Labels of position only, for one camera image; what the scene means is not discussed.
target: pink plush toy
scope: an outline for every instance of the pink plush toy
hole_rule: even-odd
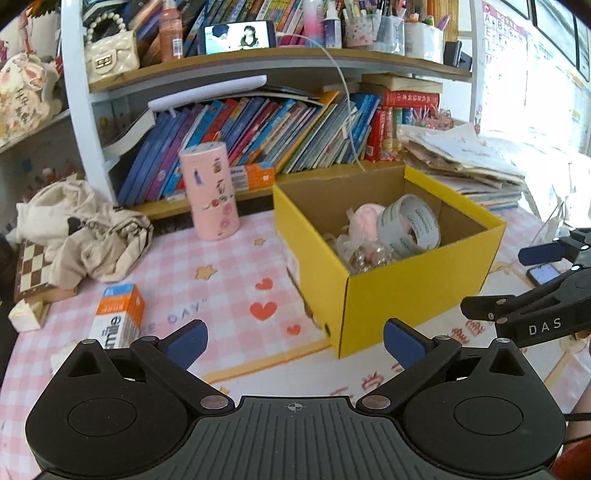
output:
[[[386,209],[376,203],[365,203],[349,218],[349,235],[360,241],[378,241],[378,216]]]

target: pink bottle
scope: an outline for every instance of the pink bottle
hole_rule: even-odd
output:
[[[221,240],[238,230],[240,221],[226,144],[208,142],[179,154],[193,224],[204,240]]]

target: packing tape roll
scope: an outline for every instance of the packing tape roll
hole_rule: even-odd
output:
[[[404,219],[410,224],[416,241],[404,228]],[[437,248],[441,233],[429,206],[416,195],[405,195],[378,217],[378,238],[392,248],[397,260],[404,260]]]

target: yellow cardboard box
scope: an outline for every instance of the yellow cardboard box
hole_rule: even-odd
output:
[[[441,246],[349,274],[322,235],[342,233],[349,208],[388,206],[409,193],[437,216]],[[293,256],[292,276],[340,358],[382,341],[391,317],[417,326],[478,294],[505,232],[505,222],[488,210],[404,166],[275,184],[273,201],[277,231]]]

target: window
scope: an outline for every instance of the window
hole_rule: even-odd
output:
[[[502,0],[504,3],[509,5],[513,10],[517,13],[521,14],[523,17],[529,19],[530,18],[530,8],[527,4],[527,0]]]
[[[534,24],[573,65],[577,64],[574,15],[557,0],[535,0]]]
[[[579,47],[577,68],[585,80],[589,81],[589,30],[581,20],[577,19],[577,36]]]

